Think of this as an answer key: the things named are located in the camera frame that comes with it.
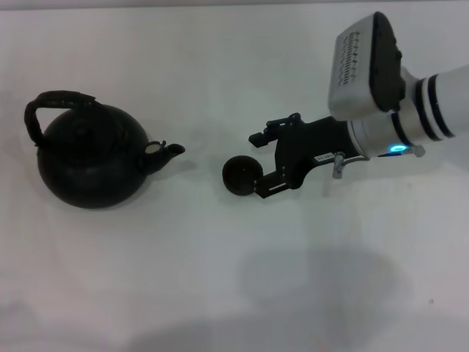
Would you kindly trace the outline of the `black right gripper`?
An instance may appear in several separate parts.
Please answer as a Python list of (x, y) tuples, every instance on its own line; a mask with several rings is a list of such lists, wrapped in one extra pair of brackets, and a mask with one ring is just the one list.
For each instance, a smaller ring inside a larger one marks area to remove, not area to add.
[(358, 156), (346, 122), (326, 117), (304, 123), (299, 113), (266, 122), (263, 132), (249, 136), (255, 147), (278, 140), (275, 152), (276, 171), (254, 181), (254, 193), (263, 199), (288, 189), (300, 188), (306, 175), (323, 165), (316, 159), (324, 154), (343, 153), (345, 158)]

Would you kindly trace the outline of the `black round teapot with handle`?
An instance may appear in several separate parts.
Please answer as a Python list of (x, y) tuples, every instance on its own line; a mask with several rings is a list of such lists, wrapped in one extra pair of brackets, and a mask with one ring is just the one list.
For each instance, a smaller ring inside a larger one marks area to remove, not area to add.
[(39, 94), (24, 122), (48, 189), (69, 205), (98, 209), (132, 197), (147, 176), (183, 154), (180, 144), (151, 141), (127, 112), (80, 92)]

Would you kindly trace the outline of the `small dark brown teacup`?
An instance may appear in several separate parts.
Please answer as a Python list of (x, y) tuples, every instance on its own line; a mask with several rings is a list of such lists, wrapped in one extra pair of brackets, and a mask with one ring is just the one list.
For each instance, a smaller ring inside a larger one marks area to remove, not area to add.
[(255, 182), (262, 176), (261, 164), (247, 155), (230, 158), (222, 169), (222, 179), (226, 189), (238, 196), (254, 193)]

